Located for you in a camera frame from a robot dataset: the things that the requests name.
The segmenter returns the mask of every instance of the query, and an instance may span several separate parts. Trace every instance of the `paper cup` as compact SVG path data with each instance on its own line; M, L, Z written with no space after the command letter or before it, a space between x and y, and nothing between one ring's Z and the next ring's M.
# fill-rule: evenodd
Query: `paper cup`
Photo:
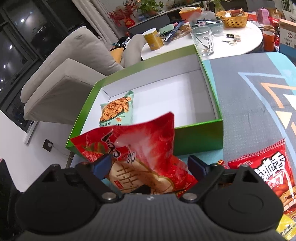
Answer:
M143 33L151 50L160 49L163 46L163 41L159 37L156 28L152 28Z
M264 25L263 26L264 31L270 31L274 33L274 27L272 25Z
M274 51L274 33L270 31L263 31L264 50L268 52Z

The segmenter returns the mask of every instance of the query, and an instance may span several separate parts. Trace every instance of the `green box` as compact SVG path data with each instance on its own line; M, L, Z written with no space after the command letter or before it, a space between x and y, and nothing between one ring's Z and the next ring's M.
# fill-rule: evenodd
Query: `green box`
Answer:
M70 138L99 127L99 105L120 98L129 90L135 93L134 123L152 120L168 111L175 114L174 155L223 148L221 111L194 45L141 61L97 82L66 148L79 154Z

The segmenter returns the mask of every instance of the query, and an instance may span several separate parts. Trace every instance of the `red snack bag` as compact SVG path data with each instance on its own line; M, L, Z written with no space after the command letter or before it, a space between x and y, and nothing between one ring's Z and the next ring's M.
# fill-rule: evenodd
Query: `red snack bag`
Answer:
M284 214L295 216L296 197L295 181L286 154L285 139L256 153L244 155L228 162L231 169L248 164L280 198Z
M196 179L187 166L173 156L174 114L130 125L106 126L91 130L71 141L90 162L105 153L113 156L106 176L123 193L146 184L152 193L186 190Z

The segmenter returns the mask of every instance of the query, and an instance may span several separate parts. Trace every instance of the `wall socket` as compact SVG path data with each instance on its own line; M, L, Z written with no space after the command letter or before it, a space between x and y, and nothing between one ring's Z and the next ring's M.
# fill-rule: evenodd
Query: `wall socket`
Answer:
M45 139L45 142L43 144L43 148L50 152L52 150L53 145L54 144L51 141L49 141L48 139Z

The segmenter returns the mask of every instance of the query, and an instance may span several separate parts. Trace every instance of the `gray sofa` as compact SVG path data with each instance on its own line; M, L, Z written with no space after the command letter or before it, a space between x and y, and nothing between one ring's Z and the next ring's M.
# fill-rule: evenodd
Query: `gray sofa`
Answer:
M146 43L135 35L120 65L104 44L86 27L67 36L24 85L24 119L74 124L92 87L124 67L141 61Z

